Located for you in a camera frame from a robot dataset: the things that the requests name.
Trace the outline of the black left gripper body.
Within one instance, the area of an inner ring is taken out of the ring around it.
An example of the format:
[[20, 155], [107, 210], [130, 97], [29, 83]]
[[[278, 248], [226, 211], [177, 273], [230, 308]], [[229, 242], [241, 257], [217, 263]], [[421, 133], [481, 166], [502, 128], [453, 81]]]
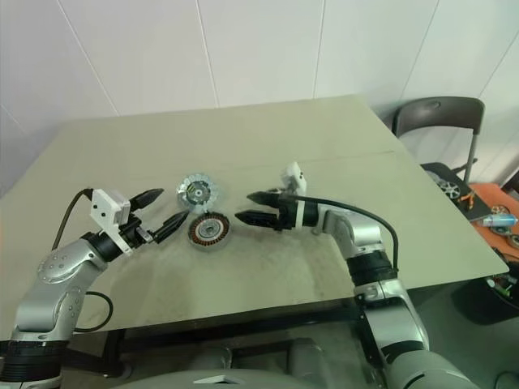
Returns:
[[120, 235], [131, 249], [154, 242], [156, 237], [156, 233], [146, 229], [137, 216], [129, 216], [128, 221], [120, 226]]

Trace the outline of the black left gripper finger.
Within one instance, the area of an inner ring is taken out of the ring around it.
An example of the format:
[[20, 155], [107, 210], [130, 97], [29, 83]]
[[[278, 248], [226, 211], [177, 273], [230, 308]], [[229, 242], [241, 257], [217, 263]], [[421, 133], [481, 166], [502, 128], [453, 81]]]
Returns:
[[152, 188], [132, 197], [130, 199], [130, 212], [135, 212], [146, 208], [148, 205], [153, 203], [163, 192], [163, 188]]
[[162, 226], [153, 232], [153, 241], [157, 244], [175, 233], [188, 217], [189, 212], [178, 212], [163, 222]]

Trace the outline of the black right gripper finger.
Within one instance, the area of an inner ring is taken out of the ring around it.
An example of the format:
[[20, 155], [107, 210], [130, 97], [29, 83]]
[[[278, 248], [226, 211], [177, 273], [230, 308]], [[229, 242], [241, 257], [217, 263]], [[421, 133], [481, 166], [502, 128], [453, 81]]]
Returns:
[[256, 191], [247, 195], [253, 203], [268, 207], [278, 207], [280, 194], [274, 191]]
[[237, 212], [234, 216], [244, 224], [251, 226], [262, 228], [276, 228], [278, 226], [277, 215], [272, 213], [246, 210]]

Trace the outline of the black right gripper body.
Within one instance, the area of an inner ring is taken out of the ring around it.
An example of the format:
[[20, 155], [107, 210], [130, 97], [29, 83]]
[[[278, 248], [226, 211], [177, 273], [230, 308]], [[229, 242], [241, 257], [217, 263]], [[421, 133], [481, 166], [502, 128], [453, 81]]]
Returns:
[[281, 190], [278, 197], [278, 218], [275, 230], [291, 230], [296, 226], [298, 200], [287, 190]]

